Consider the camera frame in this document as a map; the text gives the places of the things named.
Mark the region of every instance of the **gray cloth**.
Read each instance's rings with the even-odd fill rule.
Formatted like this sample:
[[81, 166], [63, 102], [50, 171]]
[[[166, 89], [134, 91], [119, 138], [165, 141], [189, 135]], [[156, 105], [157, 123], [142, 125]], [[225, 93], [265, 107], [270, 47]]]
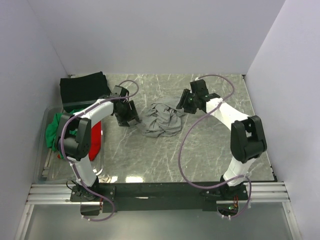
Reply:
[[166, 97], [151, 104], [142, 117], [142, 122], [137, 125], [146, 137], [157, 138], [171, 137], [181, 130], [181, 116], [183, 109], [177, 109], [180, 97]]

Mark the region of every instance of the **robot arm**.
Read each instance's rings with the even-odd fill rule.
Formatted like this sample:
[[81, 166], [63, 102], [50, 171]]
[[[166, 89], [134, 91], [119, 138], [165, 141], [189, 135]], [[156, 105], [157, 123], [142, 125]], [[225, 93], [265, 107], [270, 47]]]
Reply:
[[[246, 175], [252, 163], [267, 150], [267, 143], [261, 119], [258, 116], [248, 116], [231, 107], [216, 93], [209, 94], [206, 82], [203, 79], [190, 83], [191, 91], [183, 91], [177, 109], [194, 114], [197, 109], [211, 113], [222, 122], [230, 131], [230, 149], [232, 160], [227, 171], [221, 177], [221, 181], [227, 181], [233, 177]], [[227, 183], [229, 187], [236, 187], [243, 183], [244, 178], [237, 178]]]
[[[116, 116], [118, 125], [121, 127], [129, 127], [128, 122], [134, 119], [139, 122], [134, 101], [127, 101], [126, 99], [105, 101], [107, 98], [125, 97], [127, 94], [129, 95], [129, 91], [127, 89], [121, 86], [115, 86], [113, 94], [110, 96], [102, 96], [94, 104], [80, 112], [77, 112], [76, 114], [84, 114], [72, 121], [67, 127], [67, 131], [63, 140], [65, 153], [72, 161], [72, 164], [75, 165], [81, 180], [88, 187], [93, 186], [93, 184], [98, 181], [98, 178], [93, 172], [89, 160], [89, 151], [91, 147], [91, 128], [105, 117], [113, 114]], [[57, 129], [57, 137], [54, 143], [56, 148], [59, 150], [62, 129], [72, 116], [73, 115], [70, 113], [64, 113], [61, 116]], [[76, 135], [69, 133], [69, 131], [76, 129]], [[81, 185], [80, 179], [77, 179], [76, 182]]]

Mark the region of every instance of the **green cloth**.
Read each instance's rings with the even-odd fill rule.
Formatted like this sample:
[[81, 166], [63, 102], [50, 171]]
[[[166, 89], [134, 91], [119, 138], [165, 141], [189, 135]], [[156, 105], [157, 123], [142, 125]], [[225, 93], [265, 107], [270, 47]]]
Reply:
[[[70, 114], [74, 114], [74, 113], [79, 112], [81, 110], [82, 109], [75, 109], [75, 110], [71, 111]], [[58, 129], [62, 114], [63, 114], [62, 112], [56, 113], [53, 117], [52, 123], [50, 123], [46, 127], [46, 130], [45, 130], [46, 146], [47, 146], [47, 148], [52, 149], [52, 151], [54, 151], [54, 152], [57, 151], [57, 149], [55, 147], [55, 139], [56, 139], [57, 129]], [[77, 130], [70, 131], [70, 134], [72, 134], [72, 135], [76, 135], [76, 133], [77, 133]]]

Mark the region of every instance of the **gray marble table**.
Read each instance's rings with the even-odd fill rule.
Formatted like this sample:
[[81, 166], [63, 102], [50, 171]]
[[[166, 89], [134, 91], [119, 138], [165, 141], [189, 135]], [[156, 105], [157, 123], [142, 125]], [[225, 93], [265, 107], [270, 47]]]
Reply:
[[[107, 74], [111, 89], [123, 80], [135, 80], [140, 91], [132, 98], [138, 114], [144, 112], [159, 98], [181, 97], [185, 88], [189, 88], [191, 79], [200, 74]], [[227, 75], [234, 83], [235, 94], [227, 103], [237, 110], [253, 115], [253, 107], [248, 91], [241, 75]], [[226, 96], [231, 87], [217, 77], [205, 78], [210, 93]], [[125, 82], [123, 87], [131, 93], [136, 86]], [[108, 182], [181, 182], [183, 178], [178, 169], [178, 151], [181, 141], [191, 125], [203, 112], [186, 114], [182, 117], [182, 130], [172, 137], [146, 137], [131, 122], [131, 127], [119, 127], [114, 116], [102, 121], [103, 145], [96, 160], [92, 162], [94, 171], [103, 170], [98, 175], [101, 183]], [[232, 158], [230, 151], [230, 131], [214, 117], [204, 119], [197, 125], [187, 138], [181, 164], [185, 175], [191, 181], [219, 181], [227, 170]], [[74, 178], [74, 174], [66, 161], [57, 158], [57, 153], [51, 155], [48, 180], [66, 182]], [[251, 166], [253, 181], [273, 181], [272, 168], [266, 153]]]

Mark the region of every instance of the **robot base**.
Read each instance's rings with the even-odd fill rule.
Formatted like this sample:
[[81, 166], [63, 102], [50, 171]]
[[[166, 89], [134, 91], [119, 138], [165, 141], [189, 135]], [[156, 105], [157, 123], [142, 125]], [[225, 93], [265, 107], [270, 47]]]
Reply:
[[[195, 182], [200, 186], [213, 186], [213, 182]], [[239, 201], [248, 200], [246, 186], [241, 184], [237, 189], [226, 194], [219, 188], [204, 190], [194, 188], [186, 182], [163, 183], [99, 183], [96, 192], [108, 197], [114, 202], [116, 211], [147, 211], [147, 210], [187, 210], [202, 209], [203, 211], [217, 211], [217, 201], [233, 201], [238, 196]], [[99, 202], [99, 198], [88, 195], [82, 186], [72, 188], [71, 202]], [[103, 213], [110, 213], [112, 206], [103, 202]], [[97, 216], [99, 205], [82, 205], [81, 214]]]

